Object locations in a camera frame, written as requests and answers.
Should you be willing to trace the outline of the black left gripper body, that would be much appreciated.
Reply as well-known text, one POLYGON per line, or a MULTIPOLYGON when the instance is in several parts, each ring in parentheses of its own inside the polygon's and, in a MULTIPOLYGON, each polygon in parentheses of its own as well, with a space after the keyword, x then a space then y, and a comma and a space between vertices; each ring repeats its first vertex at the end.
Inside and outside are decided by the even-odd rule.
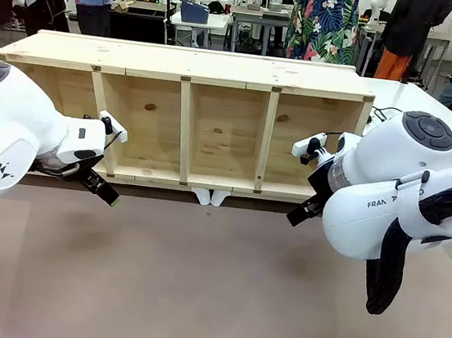
POLYGON ((29 171, 49 175, 59 180, 71 182, 77 181, 91 193, 100 194, 106 185, 106 181, 93 169, 93 167, 100 162, 102 158, 102 156, 98 155, 77 161, 73 164, 68 164, 61 169, 45 167, 41 160, 35 160, 29 168, 29 171))

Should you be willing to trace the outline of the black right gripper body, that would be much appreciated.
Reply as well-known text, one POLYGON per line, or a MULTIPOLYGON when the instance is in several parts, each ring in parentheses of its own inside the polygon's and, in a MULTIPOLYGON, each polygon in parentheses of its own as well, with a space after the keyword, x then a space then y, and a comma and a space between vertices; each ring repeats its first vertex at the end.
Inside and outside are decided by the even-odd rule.
POLYGON ((332 196, 332 189, 328 182, 328 174, 332 164, 321 164, 308 178, 310 186, 315 190, 315 194, 305 201, 305 205, 311 208, 322 209, 328 199, 332 196))

